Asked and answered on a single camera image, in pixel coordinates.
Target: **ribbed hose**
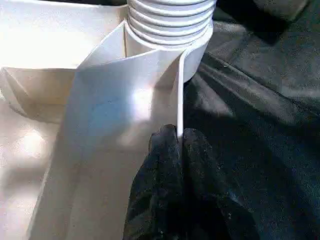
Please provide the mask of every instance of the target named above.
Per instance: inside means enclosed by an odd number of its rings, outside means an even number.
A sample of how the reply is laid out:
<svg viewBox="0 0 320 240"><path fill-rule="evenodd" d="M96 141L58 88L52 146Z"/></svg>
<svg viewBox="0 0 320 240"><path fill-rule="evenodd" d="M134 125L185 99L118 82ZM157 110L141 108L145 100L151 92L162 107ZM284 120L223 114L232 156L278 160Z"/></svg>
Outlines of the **ribbed hose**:
<svg viewBox="0 0 320 240"><path fill-rule="evenodd" d="M217 0L128 0L128 23L141 39L180 47L200 38L210 25Z"/></svg>

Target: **white surface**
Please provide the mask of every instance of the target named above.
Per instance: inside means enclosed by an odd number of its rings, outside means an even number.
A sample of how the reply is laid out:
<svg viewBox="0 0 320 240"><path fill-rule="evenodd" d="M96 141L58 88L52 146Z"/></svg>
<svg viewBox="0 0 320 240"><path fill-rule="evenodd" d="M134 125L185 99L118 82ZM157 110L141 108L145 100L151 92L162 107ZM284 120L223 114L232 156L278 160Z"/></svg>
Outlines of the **white surface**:
<svg viewBox="0 0 320 240"><path fill-rule="evenodd" d="M209 29L180 59L185 48L152 50L125 22L110 36L125 38L129 57L105 64L95 60L107 36L93 58L81 64L31 240L43 240L44 235L46 240L122 238L130 186L148 152L150 135L164 124L177 125L182 134L183 82L197 70L212 25Z"/></svg>
<svg viewBox="0 0 320 240"><path fill-rule="evenodd" d="M176 13L182 6L174 2ZM67 102L29 226L30 240L122 238L130 186L148 152L150 135L164 124L175 124L181 137L183 83L197 70L212 35L208 18L213 6L207 7L213 1L190 3L199 8L181 11L184 16L179 13L173 23L170 10L162 9L158 27L175 34L178 26L184 34L189 31L190 39L172 40L173 48L145 41L126 20L121 22L126 6L0 3L0 18L13 29L12 34L0 25L13 39L0 39L7 46L0 75L6 100L26 115L35 106L41 111L55 105L63 109ZM191 31L191 25L201 34ZM26 30L34 34L18 45L13 37ZM59 40L53 39L54 33L62 33ZM72 33L79 44L72 45L73 39L63 45Z"/></svg>
<svg viewBox="0 0 320 240"><path fill-rule="evenodd" d="M23 117L0 99L0 239L25 240L59 125Z"/></svg>
<svg viewBox="0 0 320 240"><path fill-rule="evenodd" d="M76 68L126 12L127 6L0 1L0 89L6 101L25 116L59 123Z"/></svg>

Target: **gloved hand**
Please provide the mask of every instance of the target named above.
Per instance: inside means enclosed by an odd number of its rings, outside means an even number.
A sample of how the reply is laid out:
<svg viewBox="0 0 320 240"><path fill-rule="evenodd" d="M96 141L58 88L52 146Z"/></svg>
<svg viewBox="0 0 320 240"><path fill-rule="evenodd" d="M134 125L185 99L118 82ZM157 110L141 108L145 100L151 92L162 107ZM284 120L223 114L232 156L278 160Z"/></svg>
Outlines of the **gloved hand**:
<svg viewBox="0 0 320 240"><path fill-rule="evenodd" d="M163 126L130 193L124 240L259 239L251 214L231 197L227 179L205 136Z"/></svg>

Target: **dark cloth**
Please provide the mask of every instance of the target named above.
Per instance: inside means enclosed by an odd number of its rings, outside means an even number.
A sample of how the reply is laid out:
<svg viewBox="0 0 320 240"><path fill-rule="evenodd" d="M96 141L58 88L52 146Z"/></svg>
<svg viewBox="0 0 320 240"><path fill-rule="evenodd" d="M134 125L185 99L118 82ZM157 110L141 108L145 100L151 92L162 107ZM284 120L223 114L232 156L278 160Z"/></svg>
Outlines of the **dark cloth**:
<svg viewBox="0 0 320 240"><path fill-rule="evenodd" d="M259 239L205 136L185 129L182 149L181 156L173 125L152 135L132 184L123 239Z"/></svg>
<svg viewBox="0 0 320 240"><path fill-rule="evenodd" d="M216 149L230 191L265 240L320 236L319 13L310 1L272 42L247 27L250 16L240 23L217 9L184 88L184 126Z"/></svg>

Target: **black fabric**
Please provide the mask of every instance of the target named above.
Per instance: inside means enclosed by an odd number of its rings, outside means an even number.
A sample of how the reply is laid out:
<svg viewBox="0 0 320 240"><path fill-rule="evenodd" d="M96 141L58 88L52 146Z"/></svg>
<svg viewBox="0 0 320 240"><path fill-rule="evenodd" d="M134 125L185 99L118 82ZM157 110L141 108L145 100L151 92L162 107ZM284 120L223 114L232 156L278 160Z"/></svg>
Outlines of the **black fabric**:
<svg viewBox="0 0 320 240"><path fill-rule="evenodd" d="M216 148L261 239L318 239L320 4L274 43L227 12L185 86L184 126Z"/></svg>
<svg viewBox="0 0 320 240"><path fill-rule="evenodd" d="M274 43L288 26L285 20L260 10L253 0L218 0L217 6L215 18L228 20L220 16L220 10L223 9L237 23L245 25L256 36L269 43Z"/></svg>
<svg viewBox="0 0 320 240"><path fill-rule="evenodd" d="M252 215L229 186L218 155L201 132L184 130L182 162L190 239L258 240Z"/></svg>

